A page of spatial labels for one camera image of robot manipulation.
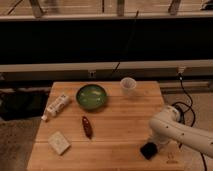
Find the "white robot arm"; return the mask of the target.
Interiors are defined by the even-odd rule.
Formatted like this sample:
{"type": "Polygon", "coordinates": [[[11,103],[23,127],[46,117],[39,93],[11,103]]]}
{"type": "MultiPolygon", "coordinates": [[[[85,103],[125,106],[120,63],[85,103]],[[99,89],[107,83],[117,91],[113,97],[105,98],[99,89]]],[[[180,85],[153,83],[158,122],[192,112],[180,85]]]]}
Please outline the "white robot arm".
{"type": "Polygon", "coordinates": [[[170,140],[175,140],[213,158],[213,132],[186,126],[179,120],[180,112],[175,107],[164,106],[149,121],[152,130],[150,141],[163,147],[170,140]]]}

